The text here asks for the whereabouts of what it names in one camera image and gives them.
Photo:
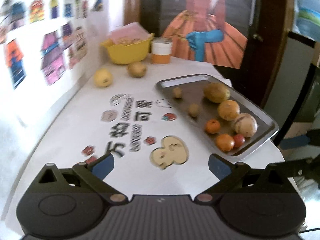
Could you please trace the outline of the yellow plastic bowl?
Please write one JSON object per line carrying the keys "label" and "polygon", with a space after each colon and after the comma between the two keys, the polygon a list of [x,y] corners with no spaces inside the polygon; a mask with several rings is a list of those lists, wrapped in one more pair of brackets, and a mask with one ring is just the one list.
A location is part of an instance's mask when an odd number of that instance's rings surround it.
{"label": "yellow plastic bowl", "polygon": [[114,44],[113,41],[108,38],[101,42],[100,45],[105,49],[113,64],[128,65],[133,62],[143,61],[147,57],[153,38],[154,34],[149,34],[146,40],[131,44]]}

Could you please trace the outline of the white printed table cloth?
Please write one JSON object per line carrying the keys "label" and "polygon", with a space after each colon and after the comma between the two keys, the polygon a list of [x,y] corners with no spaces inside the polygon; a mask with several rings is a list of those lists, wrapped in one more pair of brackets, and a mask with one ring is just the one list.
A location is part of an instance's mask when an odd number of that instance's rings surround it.
{"label": "white printed table cloth", "polygon": [[[32,154],[12,198],[5,224],[21,234],[16,207],[32,180],[46,163],[70,168],[86,161],[87,146],[96,158],[114,156],[114,170],[106,182],[132,197],[134,194],[188,194],[195,197],[217,182],[208,169],[210,149],[199,132],[159,94],[158,81],[191,74],[208,74],[222,79],[208,63],[178,58],[169,64],[148,64],[146,76],[130,77],[127,69],[110,65],[114,82],[110,87],[86,85],[68,103]],[[155,166],[150,155],[165,137],[178,137],[189,151],[183,164],[166,169]]]}

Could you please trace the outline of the small brown longan fruit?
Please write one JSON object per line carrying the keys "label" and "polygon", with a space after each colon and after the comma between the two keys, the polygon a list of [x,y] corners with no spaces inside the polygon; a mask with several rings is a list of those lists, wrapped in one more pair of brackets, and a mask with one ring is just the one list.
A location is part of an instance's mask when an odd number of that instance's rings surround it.
{"label": "small brown longan fruit", "polygon": [[172,90],[173,96],[176,99],[180,99],[182,97],[182,89],[180,87],[175,87]]}

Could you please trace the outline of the colourful houses drawing sheet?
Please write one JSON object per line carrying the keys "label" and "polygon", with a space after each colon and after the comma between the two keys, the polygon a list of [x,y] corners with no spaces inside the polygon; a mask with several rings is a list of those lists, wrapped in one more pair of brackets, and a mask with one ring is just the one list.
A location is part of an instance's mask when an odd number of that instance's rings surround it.
{"label": "colourful houses drawing sheet", "polygon": [[38,70],[47,85],[56,83],[67,69],[72,69],[87,54],[87,41],[81,26],[73,26],[72,19],[87,16],[88,2],[64,0],[60,13],[59,0],[34,0],[26,10],[22,2],[9,8],[6,32],[21,29],[21,39],[5,45],[5,61],[12,85],[17,88],[29,74]]}

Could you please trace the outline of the metal baking tray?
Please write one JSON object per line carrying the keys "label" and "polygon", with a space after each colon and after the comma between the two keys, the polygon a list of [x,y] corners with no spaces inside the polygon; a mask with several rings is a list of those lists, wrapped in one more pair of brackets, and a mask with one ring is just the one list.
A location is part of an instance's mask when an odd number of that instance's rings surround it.
{"label": "metal baking tray", "polygon": [[[162,80],[157,82],[155,87],[168,99],[174,109],[189,122],[193,132],[206,144],[212,153],[216,153],[231,162],[241,161],[260,148],[278,132],[278,124],[272,117],[232,87],[228,86],[231,92],[230,99],[239,104],[241,113],[248,113],[256,119],[258,130],[253,137],[247,138],[244,145],[240,148],[235,148],[229,152],[219,150],[215,143],[217,134],[208,134],[204,130],[206,122],[210,119],[218,120],[221,124],[220,134],[233,135],[234,131],[231,121],[226,121],[219,117],[217,112],[218,104],[205,98],[203,88],[209,83],[222,83],[222,81],[207,74],[194,74]],[[182,89],[182,97],[180,99],[176,99],[173,96],[172,90],[175,87]],[[188,107],[193,103],[198,104],[200,107],[199,114],[195,118],[192,118],[188,114]]]}

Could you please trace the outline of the orange dress lady painting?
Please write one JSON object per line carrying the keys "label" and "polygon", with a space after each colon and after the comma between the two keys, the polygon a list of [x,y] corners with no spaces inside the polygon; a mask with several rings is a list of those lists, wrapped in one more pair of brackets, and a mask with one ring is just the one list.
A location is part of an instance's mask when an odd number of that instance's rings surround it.
{"label": "orange dress lady painting", "polygon": [[167,26],[171,54],[185,60],[239,69],[247,38],[226,22],[226,0],[186,0]]}

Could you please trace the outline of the small red fruit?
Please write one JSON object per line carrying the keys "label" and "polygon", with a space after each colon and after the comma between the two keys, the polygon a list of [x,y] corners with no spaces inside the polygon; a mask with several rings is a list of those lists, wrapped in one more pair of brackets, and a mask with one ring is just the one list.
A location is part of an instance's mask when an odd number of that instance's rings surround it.
{"label": "small red fruit", "polygon": [[245,143],[245,137],[242,134],[236,134],[233,136],[234,147],[240,148]]}

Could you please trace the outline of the pale striped pepino melon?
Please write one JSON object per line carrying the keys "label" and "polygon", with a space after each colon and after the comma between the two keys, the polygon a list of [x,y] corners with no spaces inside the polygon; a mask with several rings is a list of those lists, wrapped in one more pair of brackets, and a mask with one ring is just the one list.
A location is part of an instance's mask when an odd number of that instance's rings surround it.
{"label": "pale striped pepino melon", "polygon": [[240,113],[232,122],[232,129],[245,138],[251,138],[258,130],[256,119],[248,113]]}

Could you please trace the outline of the orange striped pepino melon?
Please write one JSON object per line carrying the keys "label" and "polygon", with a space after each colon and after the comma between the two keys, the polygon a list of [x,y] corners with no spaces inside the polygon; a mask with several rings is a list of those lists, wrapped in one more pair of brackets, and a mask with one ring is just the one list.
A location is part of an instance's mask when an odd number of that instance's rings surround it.
{"label": "orange striped pepino melon", "polygon": [[226,100],[219,104],[218,115],[226,121],[233,121],[240,114],[240,106],[234,100]]}

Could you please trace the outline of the yellow lemon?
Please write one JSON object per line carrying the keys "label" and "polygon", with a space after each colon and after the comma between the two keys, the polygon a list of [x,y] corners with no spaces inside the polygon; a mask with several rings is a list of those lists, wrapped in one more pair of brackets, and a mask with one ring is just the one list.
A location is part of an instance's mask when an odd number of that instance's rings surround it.
{"label": "yellow lemon", "polygon": [[112,85],[113,76],[107,68],[103,67],[95,72],[93,80],[96,87],[105,88]]}

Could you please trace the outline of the brown pear on table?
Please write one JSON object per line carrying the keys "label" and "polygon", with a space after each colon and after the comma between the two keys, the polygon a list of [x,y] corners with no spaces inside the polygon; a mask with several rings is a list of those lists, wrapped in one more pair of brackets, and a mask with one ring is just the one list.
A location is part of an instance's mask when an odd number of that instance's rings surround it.
{"label": "brown pear on table", "polygon": [[141,62],[133,62],[127,66],[127,71],[131,77],[144,77],[147,72],[147,66]]}

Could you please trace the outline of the small orange tangerine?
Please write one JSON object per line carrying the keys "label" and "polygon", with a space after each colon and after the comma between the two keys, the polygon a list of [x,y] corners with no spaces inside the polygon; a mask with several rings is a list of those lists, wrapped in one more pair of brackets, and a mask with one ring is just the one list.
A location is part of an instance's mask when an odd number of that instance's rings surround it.
{"label": "small orange tangerine", "polygon": [[222,152],[229,152],[234,148],[235,141],[228,134],[221,134],[215,139],[216,146]]}
{"label": "small orange tangerine", "polygon": [[216,134],[220,131],[221,129],[221,124],[218,120],[216,119],[210,119],[206,122],[204,130],[208,134]]}

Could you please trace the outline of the white and orange cup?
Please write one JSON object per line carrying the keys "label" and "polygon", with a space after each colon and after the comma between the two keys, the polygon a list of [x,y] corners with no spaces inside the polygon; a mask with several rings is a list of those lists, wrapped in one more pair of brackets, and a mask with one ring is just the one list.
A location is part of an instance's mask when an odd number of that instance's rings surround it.
{"label": "white and orange cup", "polygon": [[169,64],[171,59],[172,40],[156,37],[151,46],[151,62],[153,64]]}

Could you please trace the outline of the yellow-green apple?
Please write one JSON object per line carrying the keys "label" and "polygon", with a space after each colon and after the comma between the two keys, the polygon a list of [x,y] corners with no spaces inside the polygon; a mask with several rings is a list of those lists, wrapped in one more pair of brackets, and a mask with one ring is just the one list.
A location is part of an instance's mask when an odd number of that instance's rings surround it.
{"label": "yellow-green apple", "polygon": [[209,83],[203,88],[203,93],[213,103],[222,103],[231,96],[230,90],[223,83]]}

